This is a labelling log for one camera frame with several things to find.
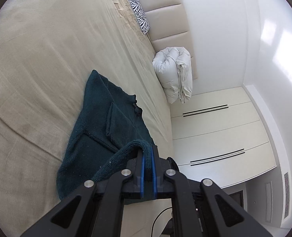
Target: mattress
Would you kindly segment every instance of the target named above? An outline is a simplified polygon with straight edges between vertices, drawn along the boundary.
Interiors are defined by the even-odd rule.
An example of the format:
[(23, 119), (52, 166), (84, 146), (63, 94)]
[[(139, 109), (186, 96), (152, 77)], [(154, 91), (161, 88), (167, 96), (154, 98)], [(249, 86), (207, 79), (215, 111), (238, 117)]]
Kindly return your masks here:
[[(127, 0), (8, 0), (0, 10), (0, 227), (19, 236), (58, 202), (56, 173), (93, 69), (136, 94), (162, 158), (173, 156), (155, 52)], [(170, 200), (124, 207), (121, 236), (149, 237)], [(156, 221), (159, 236), (169, 211)]]

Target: folded duvet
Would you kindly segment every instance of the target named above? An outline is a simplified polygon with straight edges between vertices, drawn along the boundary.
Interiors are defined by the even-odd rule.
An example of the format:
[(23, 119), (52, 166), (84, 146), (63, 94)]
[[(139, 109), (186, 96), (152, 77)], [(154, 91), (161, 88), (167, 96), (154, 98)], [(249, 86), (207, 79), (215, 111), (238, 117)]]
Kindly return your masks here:
[(153, 59), (158, 80), (168, 103), (185, 103), (192, 94), (191, 56), (184, 47), (167, 47)]

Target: metal screw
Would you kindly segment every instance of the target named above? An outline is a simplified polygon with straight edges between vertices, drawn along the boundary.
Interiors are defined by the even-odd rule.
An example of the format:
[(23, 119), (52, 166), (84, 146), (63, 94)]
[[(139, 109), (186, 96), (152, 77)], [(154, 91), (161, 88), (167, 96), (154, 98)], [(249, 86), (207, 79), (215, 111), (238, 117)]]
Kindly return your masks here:
[(173, 175), (176, 174), (176, 172), (173, 169), (167, 169), (166, 174), (170, 175), (170, 176), (173, 176)]
[(128, 176), (128, 175), (130, 175), (132, 172), (131, 172), (131, 170), (129, 170), (129, 169), (123, 169), (122, 171), (121, 171), (121, 174), (122, 175), (124, 175), (124, 176)]
[(87, 180), (87, 181), (85, 181), (84, 186), (87, 187), (87, 188), (90, 188), (90, 187), (92, 187), (94, 184), (95, 184), (94, 181), (92, 181), (92, 180)]
[(205, 186), (211, 186), (213, 184), (213, 181), (211, 179), (204, 179), (203, 184)]

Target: zebra print pillow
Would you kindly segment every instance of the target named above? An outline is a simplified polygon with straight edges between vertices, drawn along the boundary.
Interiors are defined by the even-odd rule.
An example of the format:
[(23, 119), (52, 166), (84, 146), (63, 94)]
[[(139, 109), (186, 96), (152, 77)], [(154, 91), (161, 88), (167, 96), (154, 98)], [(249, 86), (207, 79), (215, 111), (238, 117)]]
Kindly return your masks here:
[(132, 9), (136, 15), (137, 21), (139, 22), (139, 25), (142, 29), (143, 34), (147, 34), (149, 31), (149, 23), (145, 16), (145, 13), (142, 9), (141, 4), (139, 3), (139, 0), (128, 0), (132, 6)]

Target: dark green sweater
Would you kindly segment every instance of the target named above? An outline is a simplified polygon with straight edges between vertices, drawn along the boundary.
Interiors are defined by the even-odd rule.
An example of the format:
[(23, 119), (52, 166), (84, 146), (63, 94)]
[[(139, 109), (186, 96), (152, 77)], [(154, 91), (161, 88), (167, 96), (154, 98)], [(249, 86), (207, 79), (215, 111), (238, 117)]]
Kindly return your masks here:
[(145, 156), (145, 178), (151, 181), (150, 137), (135, 95), (93, 70), (85, 88), (83, 108), (71, 133), (57, 173), (60, 199), (88, 179), (102, 181), (125, 168), (138, 147)]

